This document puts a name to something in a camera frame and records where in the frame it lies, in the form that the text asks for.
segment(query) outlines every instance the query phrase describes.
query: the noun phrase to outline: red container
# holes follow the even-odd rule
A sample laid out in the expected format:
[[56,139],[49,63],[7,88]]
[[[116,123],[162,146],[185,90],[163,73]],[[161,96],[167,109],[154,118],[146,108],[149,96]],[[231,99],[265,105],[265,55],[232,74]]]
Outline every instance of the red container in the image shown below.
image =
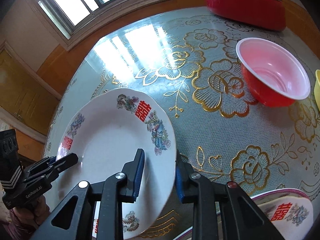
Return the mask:
[[247,86],[250,90],[250,93],[256,98],[259,102],[263,103],[265,106],[269,107],[281,107],[281,106],[290,106],[295,100],[287,98],[264,83],[257,79],[254,75],[251,74],[249,70],[241,63],[241,71],[244,77],[244,80],[247,83]]
[[286,27],[282,0],[206,0],[219,16],[258,27],[282,31]]

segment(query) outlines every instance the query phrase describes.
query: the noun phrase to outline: hand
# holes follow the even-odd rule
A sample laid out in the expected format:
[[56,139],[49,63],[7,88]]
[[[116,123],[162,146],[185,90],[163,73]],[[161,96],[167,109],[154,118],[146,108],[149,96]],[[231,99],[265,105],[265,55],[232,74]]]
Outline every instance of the hand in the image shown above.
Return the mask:
[[38,225],[41,225],[50,215],[49,207],[45,203],[45,197],[42,195],[37,201],[38,204],[35,207],[34,214],[26,208],[15,207],[13,209],[14,214],[19,218],[21,223],[34,226],[36,222]]

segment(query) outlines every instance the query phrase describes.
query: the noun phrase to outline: plate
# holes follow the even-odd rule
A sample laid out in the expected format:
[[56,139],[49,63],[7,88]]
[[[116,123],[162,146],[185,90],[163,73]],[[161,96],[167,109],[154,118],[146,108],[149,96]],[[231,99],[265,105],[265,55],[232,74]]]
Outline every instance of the plate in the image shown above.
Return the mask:
[[[272,223],[279,230],[285,240],[302,240],[308,233],[313,224],[313,207],[308,196],[296,188],[281,188],[261,193],[251,197],[265,215],[272,220],[273,216],[286,211],[285,216],[278,217],[280,220],[274,220]],[[222,237],[222,224],[220,212],[217,215],[219,240]],[[192,227],[188,228],[174,240],[191,240]]]
[[60,141],[57,159],[70,152],[78,164],[57,179],[62,200],[80,181],[105,181],[145,151],[140,193],[123,203],[124,239],[149,228],[167,202],[175,179],[176,141],[172,124],[161,107],[145,93],[118,88],[86,104],[70,121]]

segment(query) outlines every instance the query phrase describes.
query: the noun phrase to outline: window sill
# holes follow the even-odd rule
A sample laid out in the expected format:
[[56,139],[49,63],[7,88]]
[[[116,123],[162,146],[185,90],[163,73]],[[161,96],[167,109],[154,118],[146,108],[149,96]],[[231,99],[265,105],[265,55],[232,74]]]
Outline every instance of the window sill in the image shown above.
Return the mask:
[[62,34],[62,32],[57,28],[57,26],[52,22],[52,20],[47,16],[47,14],[42,10],[35,0],[26,1],[40,21],[52,34],[52,36],[66,51],[69,51],[90,34],[102,26],[112,22],[113,20],[139,8],[165,0],[116,0],[106,6],[106,8],[101,11],[92,21],[74,32],[70,39],[67,39]]

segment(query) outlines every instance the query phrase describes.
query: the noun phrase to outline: round table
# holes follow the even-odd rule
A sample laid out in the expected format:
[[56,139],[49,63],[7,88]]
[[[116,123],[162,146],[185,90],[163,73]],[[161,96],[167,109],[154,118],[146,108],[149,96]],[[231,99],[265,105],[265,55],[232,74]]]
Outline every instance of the round table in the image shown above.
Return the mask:
[[[236,43],[260,37],[290,51],[305,68],[311,94],[269,108],[248,91]],[[101,38],[84,59],[55,113],[44,156],[57,154],[72,117],[96,96],[128,87],[152,96],[175,129],[177,148],[210,180],[237,182],[249,195],[293,187],[320,212],[320,112],[313,95],[320,61],[289,29],[271,32],[188,8],[156,15]],[[46,196],[51,208],[55,190]],[[172,239],[192,225],[192,205],[175,190],[142,237]]]

